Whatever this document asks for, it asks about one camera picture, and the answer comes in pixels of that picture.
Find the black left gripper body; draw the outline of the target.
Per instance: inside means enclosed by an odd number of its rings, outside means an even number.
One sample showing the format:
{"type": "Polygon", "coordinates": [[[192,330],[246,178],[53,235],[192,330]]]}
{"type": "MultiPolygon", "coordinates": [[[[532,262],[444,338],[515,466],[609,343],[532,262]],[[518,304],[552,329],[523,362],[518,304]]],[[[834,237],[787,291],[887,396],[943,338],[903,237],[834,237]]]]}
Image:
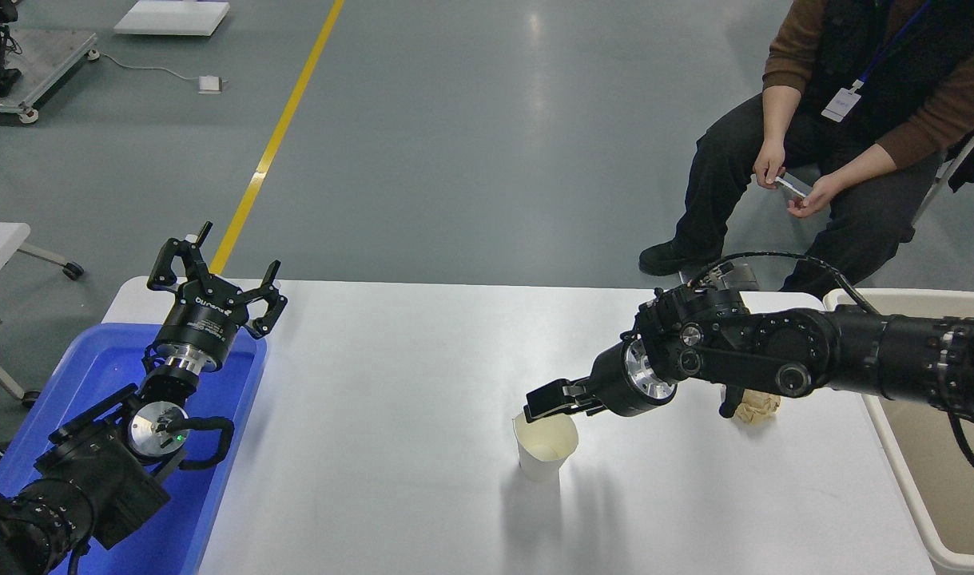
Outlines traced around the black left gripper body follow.
{"type": "Polygon", "coordinates": [[[177,290],[153,345],[165,356],[176,348],[192,348],[206,357],[204,369],[221,369],[248,312],[243,306],[224,308],[205,295],[194,288],[177,290]]]}

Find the person's left hand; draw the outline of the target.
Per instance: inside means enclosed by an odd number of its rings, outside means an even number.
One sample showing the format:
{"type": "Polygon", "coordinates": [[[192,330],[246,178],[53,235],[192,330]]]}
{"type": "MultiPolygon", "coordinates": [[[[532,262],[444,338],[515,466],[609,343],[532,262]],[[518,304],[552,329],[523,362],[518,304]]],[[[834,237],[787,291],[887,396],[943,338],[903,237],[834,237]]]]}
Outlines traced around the person's left hand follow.
{"type": "Polygon", "coordinates": [[[829,207],[830,201],[844,189],[844,182],[835,173],[820,177],[805,197],[794,196],[789,200],[787,212],[793,217],[803,219],[829,207]]]}

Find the person's right hand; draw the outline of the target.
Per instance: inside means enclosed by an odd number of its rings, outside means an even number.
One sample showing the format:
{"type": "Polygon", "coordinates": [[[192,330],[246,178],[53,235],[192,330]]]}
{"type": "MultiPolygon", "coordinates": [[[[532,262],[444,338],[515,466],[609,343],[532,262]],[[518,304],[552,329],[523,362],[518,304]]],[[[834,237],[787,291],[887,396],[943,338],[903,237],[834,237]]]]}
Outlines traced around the person's right hand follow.
{"type": "Polygon", "coordinates": [[[775,189],[777,178],[784,172],[784,160],[783,139],[766,138],[753,163],[754,180],[757,185],[765,189],[775,189]]]}

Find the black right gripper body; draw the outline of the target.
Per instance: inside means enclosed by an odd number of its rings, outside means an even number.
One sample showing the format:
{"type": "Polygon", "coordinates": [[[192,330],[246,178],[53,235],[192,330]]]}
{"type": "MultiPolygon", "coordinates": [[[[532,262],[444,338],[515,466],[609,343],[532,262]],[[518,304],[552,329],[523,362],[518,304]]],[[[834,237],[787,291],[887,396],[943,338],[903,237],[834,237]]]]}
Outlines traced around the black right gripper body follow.
{"type": "Polygon", "coordinates": [[[594,360],[588,389],[609,411],[637,416],[656,408],[650,387],[656,383],[640,343],[617,343],[594,360]]]}

